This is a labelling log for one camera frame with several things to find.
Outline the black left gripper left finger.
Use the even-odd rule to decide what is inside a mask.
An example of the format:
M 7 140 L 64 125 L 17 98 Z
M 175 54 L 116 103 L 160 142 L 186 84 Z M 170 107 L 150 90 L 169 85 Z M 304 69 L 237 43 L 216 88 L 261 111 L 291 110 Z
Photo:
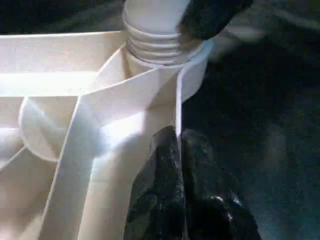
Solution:
M 148 158 L 132 184 L 124 227 L 126 240 L 182 240 L 185 189 L 174 126 L 152 136 Z

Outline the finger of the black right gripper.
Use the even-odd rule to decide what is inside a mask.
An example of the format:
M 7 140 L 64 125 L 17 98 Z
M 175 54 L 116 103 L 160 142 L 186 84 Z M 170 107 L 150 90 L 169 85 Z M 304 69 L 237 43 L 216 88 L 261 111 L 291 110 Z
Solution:
M 179 42 L 205 41 L 219 34 L 252 0 L 191 0 L 177 25 Z

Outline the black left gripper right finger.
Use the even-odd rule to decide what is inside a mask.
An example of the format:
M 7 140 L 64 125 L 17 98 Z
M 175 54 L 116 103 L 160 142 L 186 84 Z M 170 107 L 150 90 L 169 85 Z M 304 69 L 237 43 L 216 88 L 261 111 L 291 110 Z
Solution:
M 185 129 L 181 150 L 188 238 L 261 239 L 236 179 L 224 168 L 208 138 Z

